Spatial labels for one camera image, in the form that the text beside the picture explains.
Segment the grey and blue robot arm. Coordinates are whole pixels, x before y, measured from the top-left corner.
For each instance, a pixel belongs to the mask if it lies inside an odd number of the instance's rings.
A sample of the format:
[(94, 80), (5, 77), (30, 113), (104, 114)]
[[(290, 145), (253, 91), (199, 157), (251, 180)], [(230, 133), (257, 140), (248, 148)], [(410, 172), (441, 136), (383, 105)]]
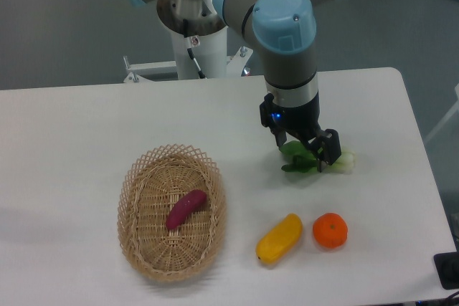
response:
[(322, 171), (341, 156), (339, 134), (322, 129), (313, 8), (331, 0), (130, 0), (156, 4), (170, 32), (177, 74), (182, 80), (227, 74), (227, 29), (258, 53), (267, 95), (260, 121), (278, 146), (288, 136), (316, 160)]

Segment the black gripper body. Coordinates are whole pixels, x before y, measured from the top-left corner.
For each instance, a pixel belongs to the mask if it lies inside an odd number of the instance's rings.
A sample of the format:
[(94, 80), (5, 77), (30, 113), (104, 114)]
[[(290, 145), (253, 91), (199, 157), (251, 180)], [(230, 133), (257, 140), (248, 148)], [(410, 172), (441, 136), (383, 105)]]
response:
[(318, 124), (320, 114), (319, 95), (305, 105), (299, 107), (281, 107), (274, 103), (274, 96), (268, 93), (260, 105), (260, 120), (263, 127), (282, 128), (299, 140), (311, 151), (311, 141), (315, 138), (315, 130), (321, 129)]

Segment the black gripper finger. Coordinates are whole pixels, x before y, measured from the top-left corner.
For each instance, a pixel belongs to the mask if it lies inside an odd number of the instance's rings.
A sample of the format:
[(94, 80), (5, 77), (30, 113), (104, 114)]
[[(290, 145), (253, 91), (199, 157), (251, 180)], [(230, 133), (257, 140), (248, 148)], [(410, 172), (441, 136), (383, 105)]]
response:
[(317, 161), (317, 171), (321, 173), (341, 157), (341, 144), (339, 133), (334, 129), (316, 129), (315, 134), (310, 145)]
[(271, 133), (275, 136), (275, 142), (278, 148), (285, 144), (287, 135), (282, 128), (272, 128)]

